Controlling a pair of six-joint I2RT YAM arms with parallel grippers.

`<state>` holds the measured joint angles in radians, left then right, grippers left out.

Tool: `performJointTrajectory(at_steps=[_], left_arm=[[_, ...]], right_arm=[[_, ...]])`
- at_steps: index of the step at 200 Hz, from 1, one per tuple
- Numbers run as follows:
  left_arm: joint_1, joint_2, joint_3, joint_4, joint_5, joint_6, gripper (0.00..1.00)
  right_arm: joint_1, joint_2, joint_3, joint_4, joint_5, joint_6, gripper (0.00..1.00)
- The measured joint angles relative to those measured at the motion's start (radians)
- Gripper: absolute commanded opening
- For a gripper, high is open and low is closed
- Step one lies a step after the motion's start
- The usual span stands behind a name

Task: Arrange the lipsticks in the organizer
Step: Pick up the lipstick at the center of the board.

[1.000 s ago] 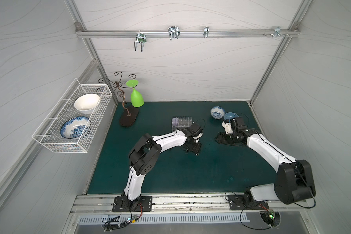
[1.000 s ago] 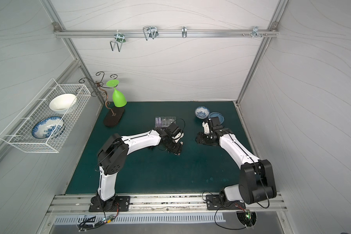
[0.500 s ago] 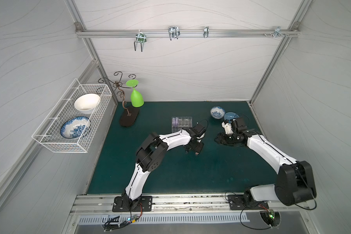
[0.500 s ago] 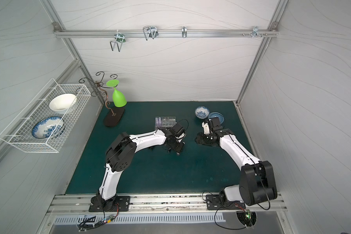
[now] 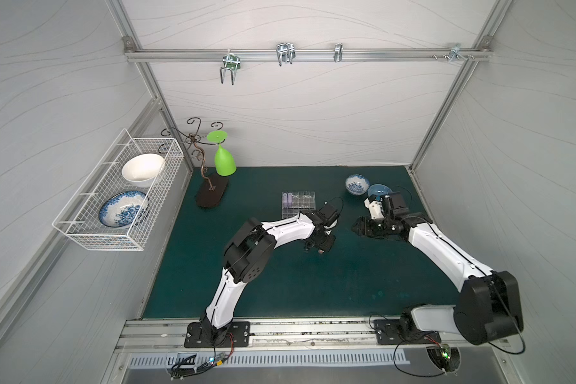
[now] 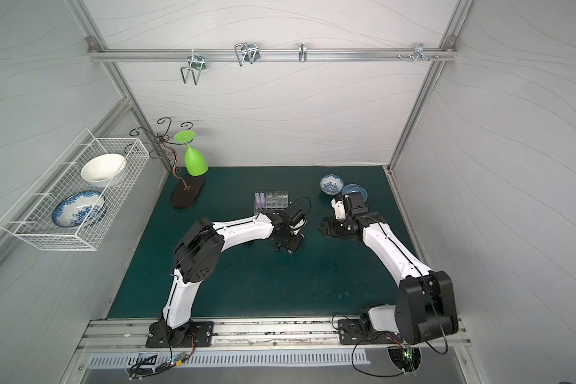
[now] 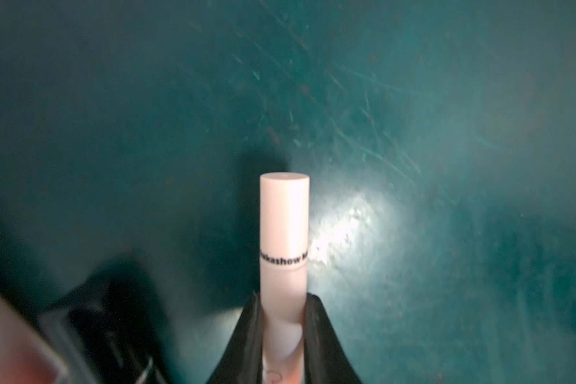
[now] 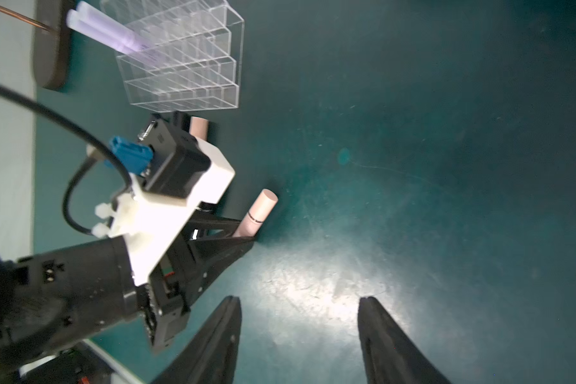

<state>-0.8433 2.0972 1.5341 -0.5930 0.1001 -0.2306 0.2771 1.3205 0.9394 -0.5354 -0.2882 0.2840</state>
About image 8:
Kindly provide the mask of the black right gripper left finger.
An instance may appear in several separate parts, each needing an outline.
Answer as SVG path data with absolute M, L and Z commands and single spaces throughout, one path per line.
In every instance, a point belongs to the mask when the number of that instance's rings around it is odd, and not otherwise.
M 187 347 L 154 382 L 232 384 L 242 321 L 240 299 L 225 297 Z

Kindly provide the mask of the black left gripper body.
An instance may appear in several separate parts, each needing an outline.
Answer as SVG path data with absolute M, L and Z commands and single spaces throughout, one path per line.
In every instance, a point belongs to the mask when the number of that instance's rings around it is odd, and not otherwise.
M 196 301 L 254 246 L 254 237 L 234 236 L 238 225 L 235 219 L 195 212 L 152 270 L 143 289 L 143 313 L 153 352 L 174 342 Z

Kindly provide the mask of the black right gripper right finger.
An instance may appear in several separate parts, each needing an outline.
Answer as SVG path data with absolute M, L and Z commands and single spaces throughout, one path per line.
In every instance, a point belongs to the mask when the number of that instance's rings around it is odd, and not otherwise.
M 369 383 L 450 383 L 373 296 L 359 299 L 358 334 Z

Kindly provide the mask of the pale pink lipstick tube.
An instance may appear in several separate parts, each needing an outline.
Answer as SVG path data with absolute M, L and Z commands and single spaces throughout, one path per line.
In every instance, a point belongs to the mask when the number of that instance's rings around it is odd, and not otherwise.
M 277 202 L 278 196 L 273 191 L 263 189 L 246 212 L 233 236 L 235 238 L 255 237 Z

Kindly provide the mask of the pink lip gloss tube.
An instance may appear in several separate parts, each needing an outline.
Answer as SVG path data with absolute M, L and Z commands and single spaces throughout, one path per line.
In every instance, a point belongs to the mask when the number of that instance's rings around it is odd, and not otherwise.
M 208 138 L 209 124 L 207 119 L 192 116 L 190 118 L 189 133 L 197 139 L 206 141 Z

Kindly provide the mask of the lilac lipstick tube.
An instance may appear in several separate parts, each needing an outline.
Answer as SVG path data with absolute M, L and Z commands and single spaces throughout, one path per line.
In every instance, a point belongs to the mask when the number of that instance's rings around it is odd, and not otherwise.
M 154 49 L 142 46 L 136 42 L 131 43 L 129 38 L 124 42 L 121 38 L 110 37 L 107 33 L 101 32 L 101 30 L 96 27 L 85 23 L 79 16 L 78 11 L 68 12 L 67 26 L 81 35 L 91 38 L 120 54 L 132 57 L 148 66 L 158 67 L 165 62 L 163 56 Z
M 149 40 L 137 34 L 129 27 L 126 27 L 120 22 L 112 19 L 102 11 L 91 6 L 89 3 L 80 2 L 76 6 L 75 10 L 78 11 L 79 16 L 85 23 L 96 27 L 101 30 L 101 32 L 107 33 L 110 37 L 121 38 L 124 42 L 129 38 L 131 43 L 136 42 L 149 48 L 152 48 L 153 46 Z

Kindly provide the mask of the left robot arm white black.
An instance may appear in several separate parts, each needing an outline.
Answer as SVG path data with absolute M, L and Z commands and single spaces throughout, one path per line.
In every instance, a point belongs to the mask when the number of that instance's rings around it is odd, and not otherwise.
M 237 222 L 198 212 L 142 285 L 134 283 L 125 238 L 0 259 L 0 382 L 27 363 L 115 324 L 143 317 L 153 351 L 185 330 L 205 290 L 253 246 Z

